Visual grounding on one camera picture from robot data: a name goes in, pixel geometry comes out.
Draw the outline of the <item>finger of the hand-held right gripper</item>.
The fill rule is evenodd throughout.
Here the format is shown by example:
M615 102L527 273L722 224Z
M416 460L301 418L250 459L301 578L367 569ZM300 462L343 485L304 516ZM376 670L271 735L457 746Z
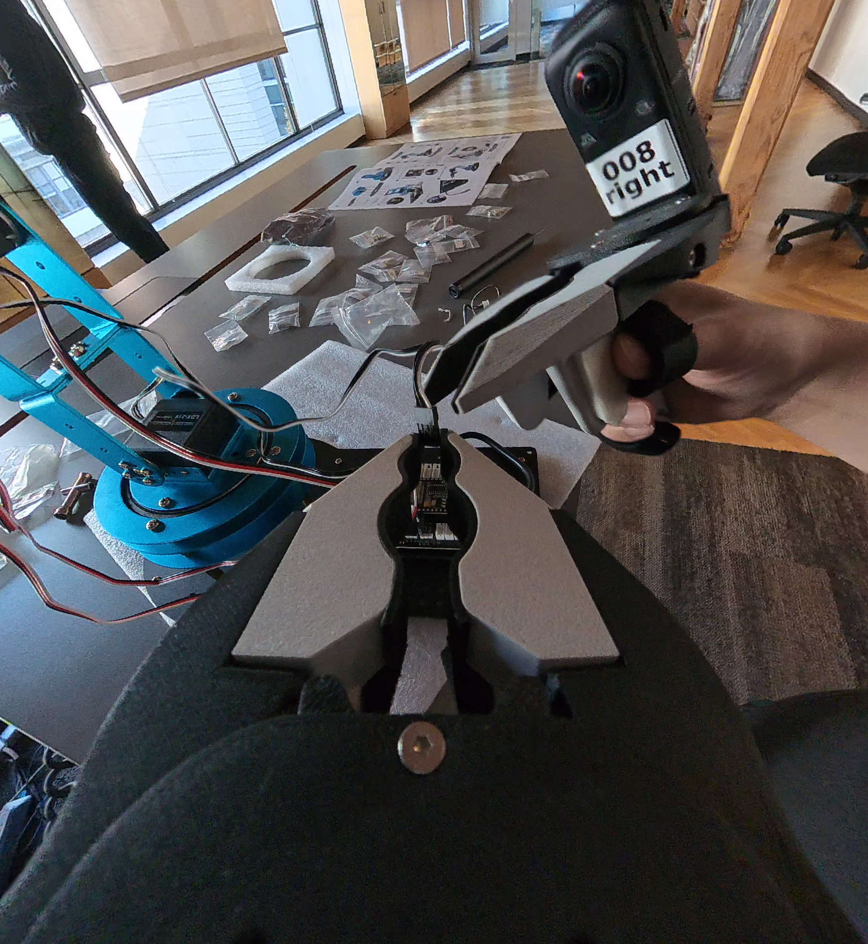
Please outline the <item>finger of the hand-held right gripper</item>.
M425 394L457 414L495 400L523 430L555 417L555 396L574 427L619 424L619 377L610 359L619 323L613 289L571 282L527 308L550 282L529 282L478 315L446 345L426 377Z
M589 346L617 323L613 303L604 314L593 315L592 326L581 319L608 293L608 284L651 259L660 240L643 242L583 267L570 266L520 285L478 315L449 343L450 348L476 348L487 343L521 348L576 348Z

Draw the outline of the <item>beige roller blind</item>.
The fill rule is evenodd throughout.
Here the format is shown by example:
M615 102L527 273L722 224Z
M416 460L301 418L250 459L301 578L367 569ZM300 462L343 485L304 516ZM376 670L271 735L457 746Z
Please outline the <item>beige roller blind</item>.
M288 51L271 1L68 1L121 101Z

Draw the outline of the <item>black control circuit board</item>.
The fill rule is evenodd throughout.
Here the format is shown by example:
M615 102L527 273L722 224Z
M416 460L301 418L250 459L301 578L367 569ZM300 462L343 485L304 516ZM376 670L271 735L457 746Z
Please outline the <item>black control circuit board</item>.
M440 555L458 552L463 547L463 533L450 523L451 501L443 476L445 458L439 445L420 446L420 471L408 501L409 521L396 542L403 554L421 552Z

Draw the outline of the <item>black office chair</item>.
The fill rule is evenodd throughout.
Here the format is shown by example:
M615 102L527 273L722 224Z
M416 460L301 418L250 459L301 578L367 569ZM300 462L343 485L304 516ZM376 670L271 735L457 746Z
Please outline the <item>black office chair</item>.
M861 98L868 106L868 93ZM848 235L860 250L854 267L868 268L868 129L842 136L819 151L806 168L810 177L822 177L850 192L850 202L843 211L786 207L775 219L771 233L779 238L774 245L776 256L785 256L795 241L814 234L829 232L835 242Z

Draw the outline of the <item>white foam sheet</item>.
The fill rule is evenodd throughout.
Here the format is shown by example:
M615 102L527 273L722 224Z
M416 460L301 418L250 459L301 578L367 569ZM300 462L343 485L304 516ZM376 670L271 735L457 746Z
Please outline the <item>white foam sheet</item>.
M298 414L322 415L338 401L365 357L356 348L328 340L264 388L280 395ZM314 465L335 466L335 455L326 451L333 446L344 455L341 469L357 468L364 463L362 453L373 455L415 431L411 387L408 366L377 360L336 418L306 427L316 441ZM592 435L551 419L523 430L495 400L470 413L456 414L446 397L437 409L446 429L481 432L506 448L532 447L537 454L540 495L554 509L566 502L600 446Z

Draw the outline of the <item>white power strip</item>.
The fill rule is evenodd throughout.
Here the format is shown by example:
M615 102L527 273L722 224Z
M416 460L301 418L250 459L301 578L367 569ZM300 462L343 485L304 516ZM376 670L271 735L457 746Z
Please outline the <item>white power strip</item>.
M33 794L23 790L0 811L0 899L10 884L18 848L36 805Z

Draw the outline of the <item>black screwdriver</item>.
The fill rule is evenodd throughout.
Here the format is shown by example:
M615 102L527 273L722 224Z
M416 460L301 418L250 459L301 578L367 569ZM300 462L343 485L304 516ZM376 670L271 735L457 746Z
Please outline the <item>black screwdriver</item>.
M518 260L522 254L533 248L538 233L526 232L511 242L499 252L490 256L485 262L476 266L469 273L456 279L448 286L448 292L453 299L460 299L471 295L474 289L485 285L502 269Z

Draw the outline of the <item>clear plastic wrap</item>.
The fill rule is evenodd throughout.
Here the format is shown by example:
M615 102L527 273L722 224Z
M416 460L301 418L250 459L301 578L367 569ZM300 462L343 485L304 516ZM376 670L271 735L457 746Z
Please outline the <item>clear plastic wrap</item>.
M0 478L15 518L29 531L53 514L60 489L59 464L58 450L47 443L0 449ZM0 553L0 588L15 574L16 568Z

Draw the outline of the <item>white foam frame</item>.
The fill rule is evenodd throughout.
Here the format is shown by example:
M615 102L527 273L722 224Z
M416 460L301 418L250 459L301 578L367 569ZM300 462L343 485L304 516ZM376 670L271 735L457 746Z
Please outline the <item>white foam frame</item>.
M332 264L334 259L335 250L330 246L271 244L246 266L227 277L225 285L233 292L294 296ZM263 277L274 266L288 262L307 264L283 277Z

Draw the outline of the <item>dark grey desk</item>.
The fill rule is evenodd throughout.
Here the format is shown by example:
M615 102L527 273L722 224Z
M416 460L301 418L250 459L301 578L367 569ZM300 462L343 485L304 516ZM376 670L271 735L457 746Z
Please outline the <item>dark grey desk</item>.
M225 194L221 200L213 200L200 208L198 216L206 210L210 212L210 222L196 230L183 242L173 247L170 252L152 264L145 265L138 271L120 279L110 289L98 290L129 322L155 322L163 336L173 340L173 327L180 327L186 341L196 340L199 348L196 360L190 360L174 341L175 351L181 360L199 376L203 383L210 386L212 374L206 373L203 363L210 358L212 366L223 365L226 354L237 356L241 351L248 355L254 353L250 348L257 342L246 342L229 352L216 353L206 342L204 333L208 328L197 327L199 303L211 304L212 289L220 295L228 293L224 279L232 270L263 252L264 243L260 234L265 226L286 211L315 206L317 203L331 203L335 194L341 192L346 180L362 167L369 167L380 157L387 157L397 144L385 141L373 143L375 147L350 147L322 152L295 166L280 178L274 177L276 171L271 168L257 175L249 183L239 186ZM13 340L14 327L26 324L39 329L34 309L21 302L27 299L23 287L11 278L0 276L0 299L5 303L11 300L19 304L9 309L0 309L0 337ZM319 348L326 340L345 343L345 338L334 325L301 327L284 331L274 336L267 334L266 321L263 325L263 341L276 343L276 353L254 354L257 360L262 357L262 367L254 374L261 380L251 380L250 367L236 368L239 381L249 381L251 385L265 385L274 380L293 364L307 357L312 350ZM21 423L22 440L27 443L40 443L50 438L49 431L39 423L27 418L18 403L6 400L0 395L0 440L8 435L8 440L15 442L18 436L11 433Z
M461 253L461 257L473 257L469 262L460 261L461 257L458 257L453 265L436 267L440 275L433 275L428 285L422 285L417 296L420 306L417 311L422 324L417 328L393 327L386 330L381 337L383 344L403 348L428 336L446 338L458 329L458 313L453 315L450 324L442 322L437 313L439 305L448 307L447 285L456 277L447 274L447 270L457 269L462 275L478 265L481 257L487 258L522 233L538 233L532 249L497 273L497 285L505 294L522 281L544 274L547 259L586 240L594 230L609 225L608 215L564 128L523 132L497 168L499 176L494 175L491 179L506 178L507 172L519 174L539 169L545 169L550 177L511 185L507 197L511 196L509 205L513 209L509 214L493 222L476 224L474 219L467 221L489 230L482 240L484 248ZM351 214L352 218L361 218L363 222L347 223L347 229L342 215L337 218L334 235L348 248L337 248L334 264L326 270L322 281L317 279L313 283L315 287L306 289L309 293L304 297L306 319L310 318L311 310L321 297L339 292L354 282L357 263L353 261L358 253L357 247L347 242L346 234L350 230L355 233L373 226L385 226L402 233L406 219L436 212L437 208L427 214L394 208L392 212L382 213L378 223L368 222L370 213L357 212ZM223 292L215 297L217 292L212 291L211 304L199 303L201 307L195 319L197 327L211 328L218 313L228 306L227 298L230 297ZM251 382L239 381L235 377L238 373L236 368L250 367L251 380L261 380L260 375L255 377L254 374L262 367L263 358L257 360L254 354L259 357L277 351L275 342L263 341L263 326L252 326L247 330L251 338L239 346L248 341L257 342L250 348L254 353L248 355L241 351L230 357L226 354L227 360L222 366L212 366L210 358L203 358L203 363L194 365L199 369L204 367L206 373L212 374L211 384L219 388L230 384L263 386L251 385ZM191 355L189 359L196 360L194 355L202 350L196 340L186 341L185 332L178 326L172 331L177 345L185 348L183 353L186 357ZM18 436L14 443L4 435L0 449L32 444L18 435L26 426L27 421L11 431ZM52 432L49 434L50 438L41 442L61 442ZM73 559L97 566L104 564L110 573L119 573L115 560L110 558L86 525L49 520L39 528L39 541ZM110 618L137 612L148 605L137 589L110 586L76 573L44 555L40 557L43 559L32 565L37 567L57 600ZM24 576L16 572L0 588L0 717L72 760L84 761L110 708L168 631L167 623L158 616L116 627L101 627L56 613L42 604Z

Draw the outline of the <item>pile of clear plastic bags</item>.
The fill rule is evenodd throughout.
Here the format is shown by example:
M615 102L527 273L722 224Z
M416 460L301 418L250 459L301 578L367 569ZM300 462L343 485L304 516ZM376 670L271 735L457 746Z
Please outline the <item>pile of clear plastic bags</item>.
M333 325L354 347L368 350L387 328L416 326L419 324L414 309L417 288L428 282L434 267L450 263L454 254L477 249L480 231L455 224L449 215L440 215L409 220L404 235L412 248L411 255L388 249L357 266L355 285L319 300L309 327ZM280 263L263 277L283 277L306 264ZM248 338L243 322L263 311L269 334L298 329L302 327L299 297L303 289L294 296L228 290L240 293L240 299L218 316L217 323L204 337L216 352L234 348Z

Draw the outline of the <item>printed instruction sheet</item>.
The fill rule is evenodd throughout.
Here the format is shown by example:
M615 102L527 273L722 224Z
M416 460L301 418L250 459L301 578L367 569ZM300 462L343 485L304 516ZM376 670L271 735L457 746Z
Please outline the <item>printed instruction sheet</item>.
M355 173L331 210L471 206L520 134L405 143Z

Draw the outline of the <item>small metal socket wrench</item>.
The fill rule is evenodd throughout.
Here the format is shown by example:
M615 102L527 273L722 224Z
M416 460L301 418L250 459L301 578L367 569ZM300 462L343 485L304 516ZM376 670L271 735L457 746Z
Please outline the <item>small metal socket wrench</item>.
M73 484L62 490L61 502L53 511L53 518L71 525L82 525L92 510L98 479L91 473L80 473Z

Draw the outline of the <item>person's right hand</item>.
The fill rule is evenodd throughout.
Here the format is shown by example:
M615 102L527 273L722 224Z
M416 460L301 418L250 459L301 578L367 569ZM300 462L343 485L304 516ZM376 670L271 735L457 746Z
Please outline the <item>person's right hand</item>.
M695 367L664 389L674 422L766 419L809 438L796 395L815 378L824 321L760 304L692 281L657 294L693 327Z

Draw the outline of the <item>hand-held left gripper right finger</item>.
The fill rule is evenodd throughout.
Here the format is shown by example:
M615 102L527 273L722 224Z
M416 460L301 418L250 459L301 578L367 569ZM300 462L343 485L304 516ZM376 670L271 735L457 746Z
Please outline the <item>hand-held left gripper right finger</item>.
M544 675L614 663L617 646L546 502L458 434L448 442L475 512L458 570L468 664L481 675Z

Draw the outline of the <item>dark parts bag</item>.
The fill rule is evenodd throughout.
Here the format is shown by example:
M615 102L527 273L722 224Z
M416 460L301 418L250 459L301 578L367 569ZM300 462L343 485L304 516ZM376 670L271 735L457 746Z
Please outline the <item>dark parts bag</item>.
M321 246L335 224L332 212L320 207L304 207L273 219L260 235L270 245Z

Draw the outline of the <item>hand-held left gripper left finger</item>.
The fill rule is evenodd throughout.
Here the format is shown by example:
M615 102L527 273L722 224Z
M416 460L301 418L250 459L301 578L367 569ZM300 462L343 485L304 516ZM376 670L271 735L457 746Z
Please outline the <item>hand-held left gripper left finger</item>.
M381 669L396 564L379 514L403 484L399 461L411 444L397 440L310 506L232 649L236 663L314 675Z

